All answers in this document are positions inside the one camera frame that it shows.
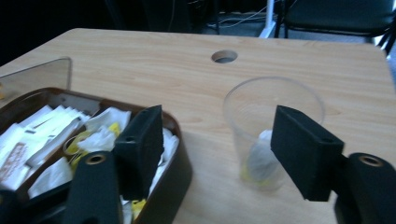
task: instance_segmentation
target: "wooden table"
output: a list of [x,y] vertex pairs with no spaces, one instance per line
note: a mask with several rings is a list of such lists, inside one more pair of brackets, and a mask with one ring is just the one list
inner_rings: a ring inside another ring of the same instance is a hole
[[[237,59],[212,62],[222,49]],[[385,54],[372,45],[76,29],[0,74],[62,56],[73,60],[73,91],[161,104],[178,119],[194,176],[175,223],[336,222],[334,195],[330,203],[311,203],[290,180],[273,193],[240,182],[222,102],[252,77],[291,77],[312,87],[326,105],[323,126],[346,142],[345,155],[366,152],[396,164],[395,90]]]

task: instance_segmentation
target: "clear plastic cup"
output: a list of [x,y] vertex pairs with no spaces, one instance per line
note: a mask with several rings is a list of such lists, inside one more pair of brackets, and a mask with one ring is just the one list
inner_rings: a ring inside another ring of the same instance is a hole
[[286,173],[270,147],[277,105],[298,109],[318,123],[324,120],[324,104],[319,96],[288,77],[244,81],[224,100],[223,112],[233,129],[240,177],[256,189],[278,189]]

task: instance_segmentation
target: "chair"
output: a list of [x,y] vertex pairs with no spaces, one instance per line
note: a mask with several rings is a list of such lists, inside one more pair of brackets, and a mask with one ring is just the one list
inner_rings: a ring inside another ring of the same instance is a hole
[[278,11],[275,38],[280,26],[288,30],[383,36],[378,43],[389,54],[396,38],[393,0],[282,0]]

